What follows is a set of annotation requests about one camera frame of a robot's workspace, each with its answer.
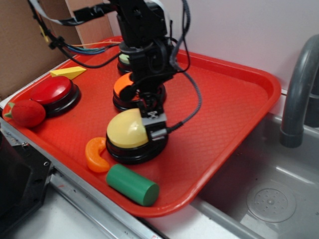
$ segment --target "sink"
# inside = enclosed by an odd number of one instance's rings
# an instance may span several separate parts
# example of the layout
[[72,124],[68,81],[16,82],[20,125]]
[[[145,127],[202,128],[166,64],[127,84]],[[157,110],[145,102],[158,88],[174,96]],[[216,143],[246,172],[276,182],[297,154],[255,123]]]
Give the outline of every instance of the sink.
[[303,144],[286,148],[280,124],[268,114],[192,203],[239,237],[318,237],[319,130],[305,126]]

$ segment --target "red strawberry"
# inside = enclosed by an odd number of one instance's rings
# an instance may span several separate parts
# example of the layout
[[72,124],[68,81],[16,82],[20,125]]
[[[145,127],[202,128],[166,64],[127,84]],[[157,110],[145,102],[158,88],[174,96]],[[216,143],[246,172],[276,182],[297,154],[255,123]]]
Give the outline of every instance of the red strawberry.
[[12,118],[20,126],[35,127],[45,119],[45,109],[38,102],[22,100],[8,104],[11,106],[11,111],[4,116]]

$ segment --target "gray faucet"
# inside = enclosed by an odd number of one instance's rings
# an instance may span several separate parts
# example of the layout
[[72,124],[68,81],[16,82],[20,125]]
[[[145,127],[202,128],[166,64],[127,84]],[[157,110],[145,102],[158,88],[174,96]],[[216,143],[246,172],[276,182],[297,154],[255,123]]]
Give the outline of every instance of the gray faucet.
[[289,148],[302,144],[304,124],[319,127],[319,35],[304,45],[289,84],[280,143]]

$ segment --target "yellow dome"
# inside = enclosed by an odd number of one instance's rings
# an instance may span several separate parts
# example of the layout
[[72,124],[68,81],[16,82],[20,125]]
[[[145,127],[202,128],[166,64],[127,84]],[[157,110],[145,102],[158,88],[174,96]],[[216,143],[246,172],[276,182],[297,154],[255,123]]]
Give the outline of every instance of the yellow dome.
[[110,142],[120,148],[135,148],[146,144],[148,136],[139,109],[130,109],[116,115],[107,127]]

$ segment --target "orange plastic tray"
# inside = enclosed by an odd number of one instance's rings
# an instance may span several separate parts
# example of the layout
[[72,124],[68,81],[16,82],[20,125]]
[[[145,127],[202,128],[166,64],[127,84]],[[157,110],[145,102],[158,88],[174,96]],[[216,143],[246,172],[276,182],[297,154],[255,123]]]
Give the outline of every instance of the orange plastic tray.
[[[97,56],[77,56],[77,59],[97,65],[118,51],[115,47]],[[186,65],[184,52],[179,53],[178,61],[181,66]],[[67,61],[60,68],[72,66],[77,64]],[[82,98],[66,114],[46,119],[32,129],[5,119],[129,213],[139,217],[164,216],[192,201],[281,93],[277,79],[266,72],[198,54],[191,54],[188,72],[201,90],[201,110],[170,134],[168,144],[159,156],[143,164],[128,166],[159,184],[159,198],[151,207],[139,206],[122,196],[107,185],[106,173],[94,173],[86,165],[86,143],[94,137],[105,136],[108,122],[118,113],[112,102],[113,85],[120,77],[117,60],[103,68],[88,69],[73,80],[79,86]],[[29,99],[33,87],[49,76],[47,74],[29,86],[12,102]],[[165,87],[164,109],[167,125],[172,126],[195,109],[197,95],[183,74],[176,74]],[[106,151],[102,157],[111,165],[116,164]]]

